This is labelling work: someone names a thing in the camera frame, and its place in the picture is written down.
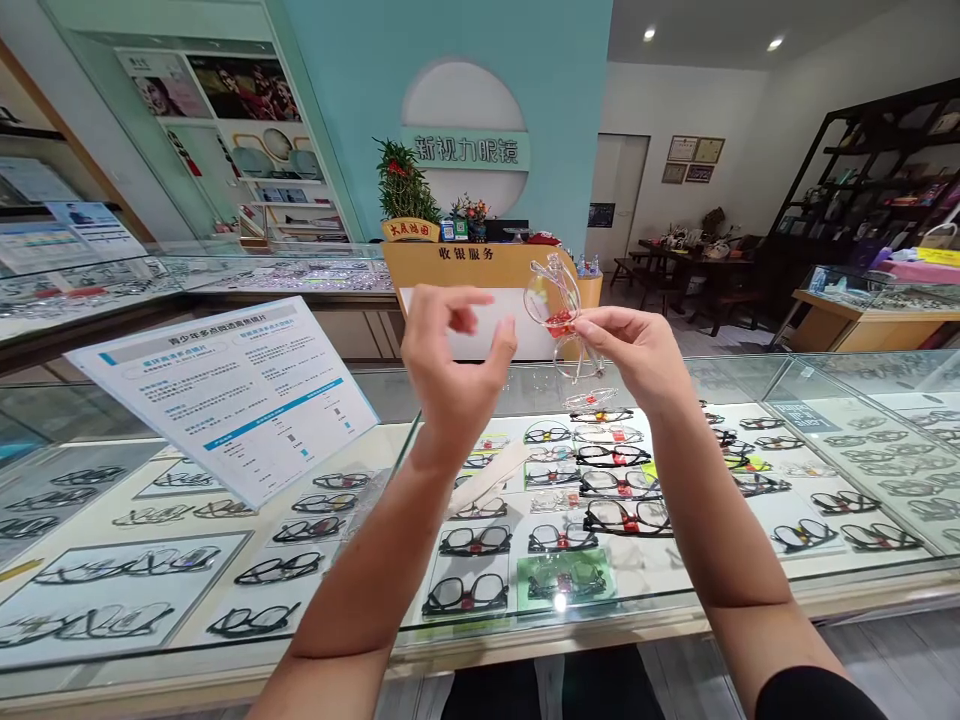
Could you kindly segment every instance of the black eyeglasses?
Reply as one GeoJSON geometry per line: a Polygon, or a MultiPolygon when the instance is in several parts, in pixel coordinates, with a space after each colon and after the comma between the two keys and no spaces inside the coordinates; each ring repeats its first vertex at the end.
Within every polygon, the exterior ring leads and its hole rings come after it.
{"type": "Polygon", "coordinates": [[[552,600],[556,595],[581,599],[600,595],[607,589],[603,573],[589,563],[574,563],[569,572],[557,568],[540,568],[527,578],[527,597],[531,600],[552,600]]]}
{"type": "Polygon", "coordinates": [[[50,481],[51,485],[99,485],[101,483],[113,482],[118,475],[122,475],[126,470],[118,465],[109,465],[105,467],[92,468],[90,470],[77,470],[55,477],[50,481]]]}
{"type": "Polygon", "coordinates": [[[121,515],[111,522],[117,527],[130,527],[134,525],[164,525],[175,520],[183,520],[183,516],[194,509],[194,505],[174,505],[168,508],[143,508],[143,510],[131,510],[126,515],[121,515]]]}
{"type": "Polygon", "coordinates": [[[257,514],[239,500],[217,500],[193,511],[194,516],[207,520],[252,517],[257,514]]]}
{"type": "Polygon", "coordinates": [[[824,438],[823,441],[830,447],[859,447],[867,443],[867,439],[860,435],[834,435],[824,438]]]}
{"type": "Polygon", "coordinates": [[[960,518],[960,502],[947,498],[933,498],[932,500],[908,500],[907,505],[921,520],[935,522],[938,520],[955,520],[960,518]]]}
{"type": "Polygon", "coordinates": [[[313,479],[313,484],[317,487],[325,487],[330,490],[347,490],[351,488],[366,487],[370,482],[370,476],[367,473],[330,473],[321,475],[313,479]]]}
{"type": "Polygon", "coordinates": [[[791,435],[778,435],[777,437],[759,437],[754,442],[758,447],[764,450],[796,450],[803,447],[806,443],[800,438],[791,435]]]}
{"type": "Polygon", "coordinates": [[[740,421],[740,427],[744,430],[773,430],[783,427],[783,420],[771,417],[744,418],[740,421]]]}
{"type": "Polygon", "coordinates": [[[570,413],[572,422],[607,423],[629,420],[633,410],[597,410],[596,412],[570,413]]]}
{"type": "Polygon", "coordinates": [[[872,433],[867,433],[867,439],[882,443],[898,442],[909,434],[905,430],[874,430],[872,433]]]}
{"type": "Polygon", "coordinates": [[[622,478],[604,470],[590,470],[580,478],[580,497],[647,501],[660,500],[663,493],[660,481],[642,470],[629,470],[622,478]]]}
{"type": "Polygon", "coordinates": [[[340,528],[343,527],[344,522],[343,518],[326,517],[316,522],[296,520],[294,522],[284,523],[280,527],[280,530],[273,536],[273,541],[279,543],[298,543],[339,535],[340,528]]]}
{"type": "Polygon", "coordinates": [[[5,518],[0,520],[0,539],[25,540],[40,537],[59,523],[60,520],[53,515],[36,518],[5,518]]]}
{"type": "Polygon", "coordinates": [[[635,445],[584,445],[577,451],[577,464],[598,468],[642,465],[651,460],[650,453],[635,445]]]}
{"type": "Polygon", "coordinates": [[[840,454],[853,462],[890,462],[896,457],[882,450],[841,450],[840,454]]]}
{"type": "Polygon", "coordinates": [[[616,500],[592,500],[587,505],[583,529],[623,537],[672,538],[670,516],[660,502],[635,502],[634,514],[616,500]]]}
{"type": "Polygon", "coordinates": [[[791,555],[823,545],[838,535],[839,533],[829,525],[804,518],[797,523],[796,527],[778,525],[773,529],[773,535],[770,537],[783,546],[784,553],[791,555]]]}
{"type": "Polygon", "coordinates": [[[911,550],[923,547],[923,540],[916,535],[887,525],[873,523],[865,528],[860,525],[842,525],[840,532],[855,552],[885,552],[887,550],[911,550]]]}
{"type": "Polygon", "coordinates": [[[927,497],[944,490],[942,485],[925,480],[881,480],[880,487],[894,497],[927,497]]]}
{"type": "Polygon", "coordinates": [[[494,498],[478,506],[475,502],[464,508],[451,520],[488,520],[495,517],[504,517],[507,514],[507,504],[503,498],[494,498]]]}
{"type": "Polygon", "coordinates": [[[14,512],[31,512],[34,510],[52,510],[58,507],[83,505],[97,495],[96,488],[74,488],[73,490],[51,490],[42,495],[18,500],[7,505],[7,510],[14,512]]]}
{"type": "Polygon", "coordinates": [[[215,621],[207,632],[230,640],[258,637],[283,630],[290,624],[290,616],[297,611],[296,605],[274,605],[254,613],[250,608],[239,608],[228,612],[215,621]]]}
{"type": "Polygon", "coordinates": [[[753,477],[748,480],[741,480],[734,475],[731,475],[730,477],[733,478],[733,481],[740,489],[740,494],[745,498],[756,497],[757,495],[769,495],[777,492],[786,492],[793,487],[793,485],[788,482],[783,480],[775,480],[774,478],[761,475],[760,473],[753,473],[753,477]]]}
{"type": "Polygon", "coordinates": [[[296,580],[305,575],[320,572],[322,559],[323,555],[318,552],[303,553],[287,560],[271,558],[244,570],[233,579],[233,582],[235,585],[272,585],[296,580]]]}
{"type": "Polygon", "coordinates": [[[523,442],[526,445],[536,445],[538,443],[547,443],[547,442],[560,442],[561,440],[570,439],[570,430],[565,428],[563,425],[558,425],[557,423],[551,422],[549,420],[543,420],[539,423],[534,423],[527,431],[523,434],[523,442]]]}
{"type": "Polygon", "coordinates": [[[469,590],[463,587],[463,580],[460,578],[446,578],[434,585],[421,611],[424,616],[430,617],[505,610],[507,587],[503,578],[493,573],[480,575],[469,590]]]}
{"type": "Polygon", "coordinates": [[[544,472],[528,472],[524,475],[527,487],[549,487],[551,485],[566,485],[580,480],[580,470],[568,466],[565,470],[551,469],[544,472]]]}
{"type": "Polygon", "coordinates": [[[510,552],[513,534],[505,525],[491,525],[479,532],[472,528],[457,528],[440,539],[440,555],[453,557],[483,557],[510,552]]]}
{"type": "Polygon", "coordinates": [[[527,541],[527,552],[558,553],[586,550],[600,544],[597,536],[580,523],[568,523],[563,532],[554,525],[537,525],[527,541]]]}
{"type": "Polygon", "coordinates": [[[356,505],[356,495],[341,493],[339,495],[308,495],[297,500],[290,506],[290,509],[308,515],[327,515],[329,513],[348,512],[353,510],[356,505]]]}
{"type": "Polygon", "coordinates": [[[883,503],[852,490],[814,493],[810,496],[821,515],[856,515],[878,509],[883,503]]]}

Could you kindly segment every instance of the door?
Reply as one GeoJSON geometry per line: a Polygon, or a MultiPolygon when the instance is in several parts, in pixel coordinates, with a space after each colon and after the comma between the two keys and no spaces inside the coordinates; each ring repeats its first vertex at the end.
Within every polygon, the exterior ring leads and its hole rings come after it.
{"type": "Polygon", "coordinates": [[[613,272],[614,259],[627,254],[649,140],[638,135],[597,137],[590,203],[600,205],[592,213],[593,224],[610,227],[588,227],[585,252],[588,260],[600,256],[600,269],[604,272],[613,272]]]}

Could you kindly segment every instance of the framed certificate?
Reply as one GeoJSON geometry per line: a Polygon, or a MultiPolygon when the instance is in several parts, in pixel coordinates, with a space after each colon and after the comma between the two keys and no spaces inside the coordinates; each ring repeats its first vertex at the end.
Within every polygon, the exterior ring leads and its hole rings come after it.
{"type": "Polygon", "coordinates": [[[715,165],[720,160],[720,151],[723,150],[723,138],[700,138],[693,162],[715,165]]]}
{"type": "Polygon", "coordinates": [[[700,138],[689,135],[674,135],[670,141],[670,162],[692,162],[697,153],[697,141],[700,138]]]}

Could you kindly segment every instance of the advertisement poster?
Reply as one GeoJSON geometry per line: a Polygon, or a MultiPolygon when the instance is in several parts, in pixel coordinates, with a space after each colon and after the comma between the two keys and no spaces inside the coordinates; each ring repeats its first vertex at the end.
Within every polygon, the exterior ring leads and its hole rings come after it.
{"type": "Polygon", "coordinates": [[[201,55],[187,59],[218,118],[300,122],[278,60],[201,55]]]}
{"type": "Polygon", "coordinates": [[[378,423],[300,297],[67,358],[254,508],[378,423]]]}
{"type": "Polygon", "coordinates": [[[118,50],[117,57],[153,115],[210,117],[200,89],[178,55],[118,50]]]}
{"type": "Polygon", "coordinates": [[[103,203],[45,203],[47,209],[104,260],[123,260],[147,254],[116,215],[103,203]]]}

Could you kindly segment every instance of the white wall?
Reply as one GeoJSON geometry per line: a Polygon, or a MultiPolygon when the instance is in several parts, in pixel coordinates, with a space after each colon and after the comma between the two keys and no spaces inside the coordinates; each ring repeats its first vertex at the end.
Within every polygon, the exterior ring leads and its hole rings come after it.
{"type": "Polygon", "coordinates": [[[911,0],[773,71],[728,214],[744,231],[766,233],[823,116],[957,77],[958,29],[957,0],[911,0]]]}
{"type": "Polygon", "coordinates": [[[600,131],[650,136],[631,241],[659,234],[670,223],[699,227],[718,205],[742,224],[729,201],[767,76],[756,70],[607,64],[600,131]],[[709,183],[661,182],[674,135],[726,139],[709,183]]]}

